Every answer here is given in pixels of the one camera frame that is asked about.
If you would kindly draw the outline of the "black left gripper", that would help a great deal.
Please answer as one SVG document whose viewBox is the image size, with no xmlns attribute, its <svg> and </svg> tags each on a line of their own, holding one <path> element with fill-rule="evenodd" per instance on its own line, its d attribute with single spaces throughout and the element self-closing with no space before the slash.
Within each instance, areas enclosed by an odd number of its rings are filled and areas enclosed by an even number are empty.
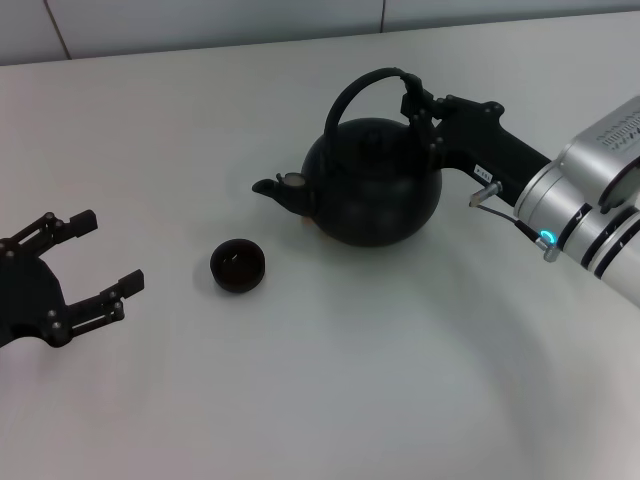
<svg viewBox="0 0 640 480">
<path fill-rule="evenodd" d="M 125 318 L 124 300 L 145 287 L 141 270 L 67 308 L 58 279 L 39 258 L 54 246 L 97 228 L 92 210 L 68 222 L 47 212 L 17 234 L 1 239 L 2 347 L 29 337 L 60 348 L 77 336 Z"/>
</svg>

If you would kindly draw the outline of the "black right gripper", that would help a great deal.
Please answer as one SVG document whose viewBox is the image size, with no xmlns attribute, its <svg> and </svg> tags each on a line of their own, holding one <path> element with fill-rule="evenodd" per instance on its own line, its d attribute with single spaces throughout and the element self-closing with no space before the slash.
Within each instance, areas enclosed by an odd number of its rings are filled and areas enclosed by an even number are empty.
<svg viewBox="0 0 640 480">
<path fill-rule="evenodd" d="M 400 112 L 410 126 L 427 165 L 462 171 L 486 186 L 499 182 L 499 198 L 516 204 L 529 181 L 550 160 L 500 124 L 504 107 L 454 96 L 436 99 L 425 89 L 407 91 Z M 433 118 L 439 121 L 435 127 Z"/>
</svg>

